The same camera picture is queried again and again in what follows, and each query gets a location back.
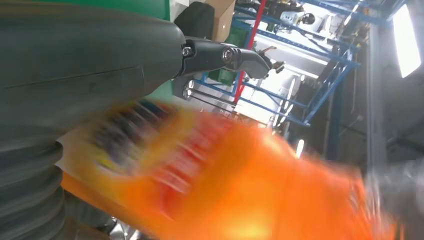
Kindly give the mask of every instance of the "black bag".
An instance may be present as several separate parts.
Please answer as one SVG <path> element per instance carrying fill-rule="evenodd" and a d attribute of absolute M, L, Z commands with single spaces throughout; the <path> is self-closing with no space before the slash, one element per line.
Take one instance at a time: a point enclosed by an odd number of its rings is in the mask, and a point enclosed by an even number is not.
<path fill-rule="evenodd" d="M 212 40 L 215 8 L 195 1 L 174 21 L 185 36 Z"/>

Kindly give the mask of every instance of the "bright light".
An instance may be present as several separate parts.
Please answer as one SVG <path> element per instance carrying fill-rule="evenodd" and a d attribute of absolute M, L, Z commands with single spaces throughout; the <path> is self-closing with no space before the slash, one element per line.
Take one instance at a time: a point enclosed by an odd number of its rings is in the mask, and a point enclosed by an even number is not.
<path fill-rule="evenodd" d="M 296 157 L 300 158 L 302 155 L 302 152 L 304 150 L 304 146 L 305 146 L 305 141 L 303 139 L 299 140 L 299 143 L 297 144 L 297 149 L 296 149 Z"/>
<path fill-rule="evenodd" d="M 279 107 L 277 109 L 277 113 L 279 113 L 281 111 L 281 107 L 282 107 L 283 103 L 284 103 L 284 100 L 281 100 L 279 102 Z M 278 115 L 276 115 L 275 118 L 274 118 L 274 123 L 272 124 L 273 127 L 275 127 L 277 125 L 277 121 L 278 121 Z"/>
<path fill-rule="evenodd" d="M 285 112 L 285 115 L 288 116 L 290 114 L 290 112 L 293 110 L 293 107 L 295 105 L 290 105 L 290 107 L 287 109 L 287 111 Z M 286 120 L 287 117 L 283 117 L 281 118 L 281 120 L 279 121 L 280 124 L 284 123 L 284 121 Z"/>
<path fill-rule="evenodd" d="M 309 76 L 309 77 L 311 77 L 311 78 L 314 78 L 314 79 L 317 79 L 319 76 L 318 75 L 316 75 L 316 74 L 313 74 L 313 73 L 311 73 L 311 72 L 308 72 L 308 71 L 305 71 L 305 70 L 302 70 L 302 69 L 300 69 L 300 68 L 297 68 L 297 67 L 295 67 L 295 66 L 292 66 L 292 65 L 288 65 L 288 64 L 285 64 L 284 65 L 284 70 L 290 70 L 290 71 L 293 71 L 293 72 L 295 72 L 295 73 L 300 73 L 300 74 L 303 74 L 303 75 L 306 75 L 306 76 Z"/>
<path fill-rule="evenodd" d="M 352 15 L 347 16 L 346 20 L 344 20 L 344 25 L 348 25 L 348 23 L 351 21 Z"/>
<path fill-rule="evenodd" d="M 356 11 L 358 10 L 358 8 L 359 8 L 359 4 L 356 4 L 356 5 L 353 7 L 352 12 L 356 12 Z"/>
<path fill-rule="evenodd" d="M 353 7 L 353 9 L 352 9 L 352 13 L 356 12 L 356 11 L 358 10 L 358 8 L 359 8 L 359 3 L 358 3 L 358 4 L 356 4 L 356 5 Z M 345 25 L 345 26 L 346 26 L 346 25 L 348 25 L 348 23 L 351 21 L 351 19 L 352 19 L 352 15 L 347 16 L 346 20 L 344 20 L 344 25 Z"/>
<path fill-rule="evenodd" d="M 403 5 L 393 16 L 394 41 L 402 78 L 410 75 L 421 65 L 421 57 L 415 38 L 410 12 Z"/>
<path fill-rule="evenodd" d="M 293 89 L 295 88 L 296 79 L 293 79 L 290 84 L 290 88 L 288 89 L 287 100 L 290 100 L 292 97 Z M 289 101 L 286 101 L 284 104 L 284 109 L 286 110 L 289 107 Z"/>

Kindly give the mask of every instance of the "metal frame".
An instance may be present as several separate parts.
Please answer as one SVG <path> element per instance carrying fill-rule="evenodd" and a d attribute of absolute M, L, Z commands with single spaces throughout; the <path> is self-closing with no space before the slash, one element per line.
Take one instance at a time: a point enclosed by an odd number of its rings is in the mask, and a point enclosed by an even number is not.
<path fill-rule="evenodd" d="M 310 32 L 304 29 L 301 29 L 298 26 L 290 25 L 285 22 L 282 22 L 280 20 L 273 19 L 268 16 L 262 16 L 266 0 L 262 0 L 260 7 L 258 9 L 257 14 L 255 12 L 251 12 L 245 8 L 241 8 L 236 6 L 235 11 L 242 13 L 244 15 L 234 15 L 232 26 L 236 28 L 245 29 L 248 32 L 247 39 L 248 41 L 245 43 L 244 47 L 247 49 L 251 49 L 253 46 L 254 38 L 256 34 L 266 36 L 268 38 L 277 40 L 279 42 L 282 42 L 287 45 L 294 46 L 295 48 L 299 48 L 303 51 L 307 51 L 309 53 L 312 53 L 317 56 L 325 57 L 331 61 L 335 61 L 336 65 L 334 69 L 332 70 L 331 74 L 328 76 L 328 78 L 323 82 L 322 87 L 317 91 L 316 95 L 311 99 L 311 101 L 307 104 L 296 102 L 294 100 L 288 100 L 286 97 L 283 97 L 281 95 L 275 94 L 273 92 L 267 91 L 263 88 L 254 86 L 252 84 L 243 82 L 243 78 L 245 76 L 244 72 L 240 72 L 236 76 L 236 83 L 232 86 L 232 91 L 227 91 L 224 89 L 221 89 L 217 86 L 220 85 L 220 83 L 207 83 L 206 80 L 206 74 L 203 74 L 201 79 L 195 80 L 196 83 L 207 86 L 213 90 L 216 90 L 220 93 L 226 94 L 228 96 L 231 96 L 234 98 L 234 103 L 237 104 L 239 100 L 245 101 L 247 103 L 250 103 L 254 106 L 260 107 L 262 109 L 265 109 L 273 114 L 276 114 L 278 116 L 285 117 L 287 120 L 295 122 L 297 124 L 303 125 L 303 126 L 310 126 L 310 121 L 313 118 L 313 116 L 317 113 L 317 111 L 320 109 L 320 107 L 324 104 L 324 102 L 329 98 L 329 96 L 336 90 L 336 88 L 340 85 L 340 83 L 343 82 L 344 78 L 348 75 L 350 70 L 354 68 L 358 68 L 360 64 L 353 61 L 353 55 L 355 52 L 359 50 L 359 48 L 355 45 L 349 44 L 347 42 L 337 40 L 337 39 L 328 39 L 316 32 Z M 358 21 L 356 20 L 362 20 L 369 23 L 379 24 L 379 25 L 387 25 L 388 21 L 386 19 L 382 19 L 375 16 L 365 15 L 360 12 L 352 12 L 351 10 L 346 10 L 346 7 L 344 6 L 339 7 L 338 5 L 349 5 L 351 7 L 356 6 L 359 4 L 361 7 L 369 7 L 369 8 L 377 8 L 380 7 L 380 5 L 376 5 L 374 3 L 369 3 L 366 1 L 348 1 L 348 0 L 302 0 L 302 3 L 309 3 L 324 9 L 327 9 L 333 13 L 336 14 L 343 14 L 346 16 L 352 16 L 355 17 L 355 23 Z M 399 9 L 402 5 L 396 5 L 396 8 Z M 243 22 L 244 20 L 255 20 L 255 23 L 253 26 L 250 24 L 247 24 Z M 313 37 L 321 40 L 326 40 L 328 44 L 333 45 L 334 47 L 338 48 L 339 54 L 334 54 L 333 52 L 328 51 L 327 49 L 320 46 L 316 41 L 313 39 L 309 39 L 312 43 L 314 43 L 320 50 L 317 50 L 315 48 L 311 48 L 302 44 L 299 44 L 297 42 L 291 41 L 289 39 L 286 39 L 282 36 L 279 36 L 275 33 L 263 31 L 258 29 L 260 22 L 265 23 L 271 23 L 271 24 L 278 24 L 281 25 L 287 29 L 297 31 L 300 34 L 302 34 L 304 37 L 308 38 L 306 35 L 312 35 Z M 244 99 L 241 97 L 242 91 L 245 86 L 248 86 L 250 88 L 253 88 L 255 91 L 260 91 L 262 93 L 265 93 L 268 97 L 270 97 L 273 101 L 275 101 L 274 98 L 277 98 L 279 100 L 288 101 L 292 104 L 294 104 L 297 107 L 300 107 L 305 110 L 304 118 L 303 119 L 297 119 L 289 115 L 285 115 L 281 112 L 273 111 L 272 109 L 269 109 L 265 106 L 262 106 L 258 103 L 252 102 L 250 100 Z"/>

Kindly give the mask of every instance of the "blurry package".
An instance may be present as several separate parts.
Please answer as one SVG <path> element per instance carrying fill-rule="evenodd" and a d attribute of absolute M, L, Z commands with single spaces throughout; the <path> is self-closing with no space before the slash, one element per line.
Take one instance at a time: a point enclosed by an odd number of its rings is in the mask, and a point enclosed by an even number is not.
<path fill-rule="evenodd" d="M 135 102 L 61 143 L 67 191 L 161 240 L 394 239 L 356 171 L 221 115 Z"/>
<path fill-rule="evenodd" d="M 407 240 L 424 236 L 424 164 L 422 159 L 378 166 L 366 177 L 370 209 L 389 213 L 401 223 L 399 233 Z"/>

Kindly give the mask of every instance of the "blue metal shelf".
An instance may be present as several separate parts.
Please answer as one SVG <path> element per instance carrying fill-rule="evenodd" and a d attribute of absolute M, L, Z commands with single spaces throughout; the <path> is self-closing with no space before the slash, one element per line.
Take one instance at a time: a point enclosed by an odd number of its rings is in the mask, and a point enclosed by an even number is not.
<path fill-rule="evenodd" d="M 309 3 L 324 9 L 327 9 L 333 13 L 336 14 L 342 14 L 342 15 L 346 15 L 346 16 L 352 16 L 354 17 L 354 20 L 352 20 L 344 29 L 343 33 L 346 34 L 351 34 L 355 27 L 359 24 L 359 20 L 361 21 L 365 21 L 365 22 L 369 22 L 369 23 L 374 23 L 374 24 L 378 24 L 378 25 L 387 25 L 388 24 L 388 20 L 387 19 L 381 19 L 381 18 L 377 18 L 374 16 L 369 16 L 369 15 L 365 15 L 363 13 L 360 13 L 360 10 L 363 7 L 367 7 L 367 8 L 380 8 L 381 5 L 380 4 L 375 4 L 375 3 L 370 3 L 367 1 L 349 1 L 349 0 L 302 0 L 302 3 Z M 359 9 L 358 11 L 352 12 L 351 10 L 346 10 L 346 5 L 353 8 L 356 5 L 359 5 L 359 7 L 356 7 L 356 9 Z M 395 8 L 399 9 L 402 6 L 401 3 L 396 4 Z M 236 27 L 236 28 L 240 28 L 240 29 L 244 29 L 248 32 L 248 37 L 247 39 L 250 39 L 250 36 L 252 35 L 252 26 L 250 24 L 247 24 L 246 22 L 244 22 L 245 20 L 255 20 L 255 19 L 259 19 L 257 18 L 258 16 L 256 15 L 255 12 L 249 11 L 246 8 L 242 8 L 242 7 L 235 7 L 235 11 L 239 12 L 243 15 L 237 15 L 235 14 L 233 17 L 233 21 L 232 21 L 232 26 Z M 289 30 L 293 30 L 293 31 L 297 31 L 299 32 L 301 35 L 303 35 L 305 38 L 307 38 L 310 42 L 312 42 L 313 44 L 315 44 L 320 50 L 312 48 L 312 47 L 308 47 L 305 45 L 302 45 L 300 43 L 291 41 L 287 38 L 284 38 L 282 36 L 279 36 L 273 32 L 268 32 L 268 31 L 263 31 L 258 29 L 256 31 L 256 34 L 277 40 L 279 42 L 282 42 L 284 44 L 287 45 L 291 45 L 294 46 L 296 48 L 299 48 L 303 51 L 307 51 L 309 53 L 312 53 L 314 55 L 317 56 L 321 56 L 324 58 L 327 58 L 331 61 L 336 62 L 335 67 L 333 68 L 333 70 L 331 71 L 331 73 L 329 74 L 329 76 L 327 77 L 327 79 L 323 82 L 321 88 L 317 91 L 317 93 L 315 94 L 315 96 L 310 100 L 310 102 L 308 103 L 301 103 L 301 102 L 297 102 L 295 100 L 291 100 L 291 99 L 287 99 L 286 97 L 283 97 L 281 95 L 278 95 L 274 92 L 268 91 L 266 89 L 263 89 L 261 87 L 257 87 L 255 85 L 249 84 L 247 82 L 243 82 L 242 85 L 247 86 L 249 88 L 254 89 L 255 91 L 259 91 L 262 92 L 264 94 L 266 94 L 269 98 L 271 98 L 274 102 L 278 101 L 287 101 L 291 104 L 293 104 L 294 107 L 298 107 L 304 110 L 304 118 L 302 119 L 298 119 L 298 118 L 294 118 L 291 115 L 286 115 L 282 112 L 277 112 L 274 111 L 272 109 L 269 109 L 268 107 L 265 107 L 263 105 L 260 105 L 256 102 L 253 102 L 251 100 L 245 99 L 245 98 L 240 98 L 240 100 L 245 101 L 246 103 L 252 104 L 254 106 L 260 107 L 264 110 L 269 111 L 270 113 L 273 113 L 277 116 L 282 116 L 284 118 L 286 118 L 289 121 L 292 121 L 294 123 L 303 125 L 303 126 L 310 126 L 310 122 L 313 118 L 313 116 L 318 112 L 318 110 L 322 107 L 322 105 L 325 103 L 325 101 L 329 98 L 329 96 L 336 90 L 336 88 L 343 82 L 343 80 L 345 79 L 345 77 L 348 75 L 348 73 L 354 69 L 354 68 L 358 68 L 360 66 L 360 64 L 356 63 L 353 61 L 353 55 L 355 54 L 355 52 L 357 52 L 359 50 L 359 48 L 356 45 L 344 42 L 342 40 L 338 40 L 338 39 L 329 39 L 325 36 L 322 36 L 316 32 L 311 32 L 311 31 L 307 31 L 304 30 L 296 25 L 290 25 L 287 24 L 281 20 L 278 19 L 274 19 L 271 18 L 269 16 L 261 16 L 261 21 L 265 22 L 265 23 L 270 23 L 270 24 L 277 24 L 280 25 L 286 29 Z M 322 46 L 320 46 L 315 40 L 307 37 L 306 35 L 311 35 L 316 39 L 319 40 L 324 40 L 326 41 L 328 44 L 333 45 L 334 47 L 336 47 L 338 49 L 338 54 L 333 53 L 328 51 L 327 49 L 323 48 Z M 203 85 L 203 86 L 207 86 L 211 89 L 214 89 L 220 93 L 226 94 L 228 96 L 231 97 L 235 97 L 236 96 L 236 92 L 237 92 L 237 83 L 235 83 L 235 85 L 233 84 L 232 86 L 232 90 L 228 91 L 228 90 L 224 90 L 221 89 L 219 87 L 217 87 L 216 83 L 207 83 L 205 81 L 206 79 L 206 74 L 203 74 L 201 79 L 196 80 L 195 82 Z M 236 81 L 239 79 L 240 77 L 240 73 L 237 74 L 236 77 Z"/>

